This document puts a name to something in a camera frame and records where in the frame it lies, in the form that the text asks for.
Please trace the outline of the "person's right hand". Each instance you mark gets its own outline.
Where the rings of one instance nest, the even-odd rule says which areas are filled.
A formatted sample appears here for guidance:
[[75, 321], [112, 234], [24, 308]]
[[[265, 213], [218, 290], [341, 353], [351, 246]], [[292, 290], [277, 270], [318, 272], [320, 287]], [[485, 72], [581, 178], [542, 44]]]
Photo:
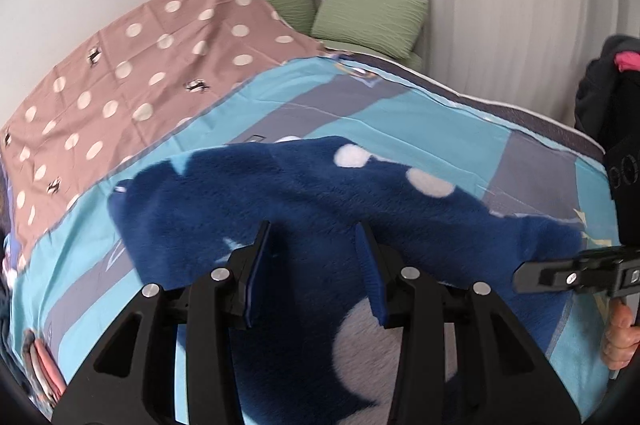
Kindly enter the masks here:
[[634, 324], [634, 313], [621, 299], [611, 299], [601, 345], [601, 359], [606, 367], [611, 371], [627, 367], [639, 341], [639, 328]]

